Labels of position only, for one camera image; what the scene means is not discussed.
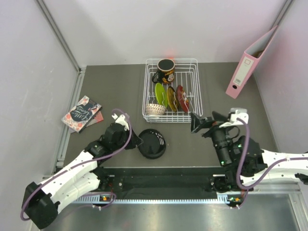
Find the black plate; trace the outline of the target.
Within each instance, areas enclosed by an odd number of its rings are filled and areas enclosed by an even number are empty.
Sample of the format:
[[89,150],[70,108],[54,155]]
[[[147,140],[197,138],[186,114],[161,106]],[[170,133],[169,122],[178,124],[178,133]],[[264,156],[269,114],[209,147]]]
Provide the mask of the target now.
[[139,137],[143,143],[138,146],[139,152],[147,159],[158,159],[166,151],[166,141],[163,135],[156,129],[143,130]]

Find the black floral mug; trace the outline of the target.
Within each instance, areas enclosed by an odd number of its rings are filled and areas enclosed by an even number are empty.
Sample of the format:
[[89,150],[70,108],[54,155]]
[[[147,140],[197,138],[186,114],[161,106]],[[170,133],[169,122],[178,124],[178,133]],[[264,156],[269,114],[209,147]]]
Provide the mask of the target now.
[[157,71],[152,77],[153,83],[170,84],[175,78],[175,62],[172,59],[161,59]]

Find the white wire dish rack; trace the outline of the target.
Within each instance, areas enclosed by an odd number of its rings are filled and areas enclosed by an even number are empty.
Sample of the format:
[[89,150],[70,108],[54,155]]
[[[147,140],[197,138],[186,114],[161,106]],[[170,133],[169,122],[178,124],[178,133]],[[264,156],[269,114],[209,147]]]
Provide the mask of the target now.
[[203,115],[198,61],[175,58],[171,83],[152,81],[158,70],[158,58],[146,60],[142,99],[143,118],[150,123],[190,123],[191,113]]

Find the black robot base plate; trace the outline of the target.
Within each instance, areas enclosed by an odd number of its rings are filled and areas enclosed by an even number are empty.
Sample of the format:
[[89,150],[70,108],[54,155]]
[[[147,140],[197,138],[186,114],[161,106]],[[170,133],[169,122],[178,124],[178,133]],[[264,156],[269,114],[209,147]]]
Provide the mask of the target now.
[[235,171],[222,167],[98,167],[100,191],[118,199],[207,199],[240,192]]

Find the red book underneath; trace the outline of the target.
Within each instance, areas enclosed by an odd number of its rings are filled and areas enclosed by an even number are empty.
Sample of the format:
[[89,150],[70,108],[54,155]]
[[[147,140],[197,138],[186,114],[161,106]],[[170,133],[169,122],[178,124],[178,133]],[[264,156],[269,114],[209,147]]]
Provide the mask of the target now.
[[101,111],[99,111],[96,116],[86,125],[86,127],[94,125],[96,123],[102,122],[103,121],[103,115]]

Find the patterned ceramic bowl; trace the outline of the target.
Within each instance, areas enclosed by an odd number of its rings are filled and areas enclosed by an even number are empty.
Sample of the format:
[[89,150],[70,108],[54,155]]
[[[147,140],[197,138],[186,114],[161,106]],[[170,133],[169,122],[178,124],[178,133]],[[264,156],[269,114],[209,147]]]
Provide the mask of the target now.
[[163,116],[167,108],[160,104],[148,103],[145,106],[147,116]]

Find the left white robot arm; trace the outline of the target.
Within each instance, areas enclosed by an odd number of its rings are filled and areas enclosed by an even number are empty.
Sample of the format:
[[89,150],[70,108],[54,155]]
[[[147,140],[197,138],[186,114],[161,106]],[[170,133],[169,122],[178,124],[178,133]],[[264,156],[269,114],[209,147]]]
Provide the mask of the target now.
[[99,169],[103,162],[142,143],[130,125],[112,123],[99,139],[89,143],[58,173],[39,184],[27,185],[20,219],[31,220],[39,229],[48,227],[76,199],[93,190],[108,188],[109,179]]

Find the green plate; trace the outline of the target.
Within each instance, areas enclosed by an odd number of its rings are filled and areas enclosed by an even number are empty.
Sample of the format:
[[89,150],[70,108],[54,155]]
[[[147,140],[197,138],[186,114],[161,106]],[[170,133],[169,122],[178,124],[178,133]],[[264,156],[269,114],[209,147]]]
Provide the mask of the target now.
[[156,83],[155,85],[155,97],[159,105],[162,105],[167,108],[167,93],[161,83]]

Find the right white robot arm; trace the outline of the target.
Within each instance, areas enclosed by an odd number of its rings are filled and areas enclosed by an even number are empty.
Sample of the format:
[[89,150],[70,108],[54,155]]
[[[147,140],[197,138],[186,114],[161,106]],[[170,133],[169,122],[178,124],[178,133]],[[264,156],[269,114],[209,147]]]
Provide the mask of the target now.
[[223,191],[250,190],[261,182],[294,181],[308,183],[308,154],[272,152],[260,147],[250,136],[246,109],[232,108],[228,116],[213,111],[202,118],[191,113],[191,132],[207,132],[217,154],[224,177],[214,180]]

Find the floral cover book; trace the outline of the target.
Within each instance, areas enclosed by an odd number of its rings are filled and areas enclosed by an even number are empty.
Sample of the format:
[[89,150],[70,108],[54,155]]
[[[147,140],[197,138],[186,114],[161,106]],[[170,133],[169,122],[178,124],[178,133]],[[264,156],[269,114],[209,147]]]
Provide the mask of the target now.
[[74,132],[81,133],[101,109],[102,106],[99,103],[88,96],[83,96],[61,121]]

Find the yellow brown plate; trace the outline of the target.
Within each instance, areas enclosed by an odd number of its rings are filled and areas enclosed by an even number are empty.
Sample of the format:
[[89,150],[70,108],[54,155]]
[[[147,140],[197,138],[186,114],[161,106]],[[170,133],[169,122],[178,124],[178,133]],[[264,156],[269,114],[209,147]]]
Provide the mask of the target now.
[[179,102],[176,96],[176,92],[172,86],[169,86],[167,89],[167,101],[173,112],[179,111]]

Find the red floral plate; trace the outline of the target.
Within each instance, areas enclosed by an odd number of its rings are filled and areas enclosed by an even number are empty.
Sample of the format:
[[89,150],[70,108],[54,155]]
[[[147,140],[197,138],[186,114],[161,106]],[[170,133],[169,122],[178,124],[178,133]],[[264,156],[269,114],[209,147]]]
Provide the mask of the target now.
[[185,112],[189,112],[189,99],[182,85],[178,85],[176,89],[176,96],[179,101],[181,109]]

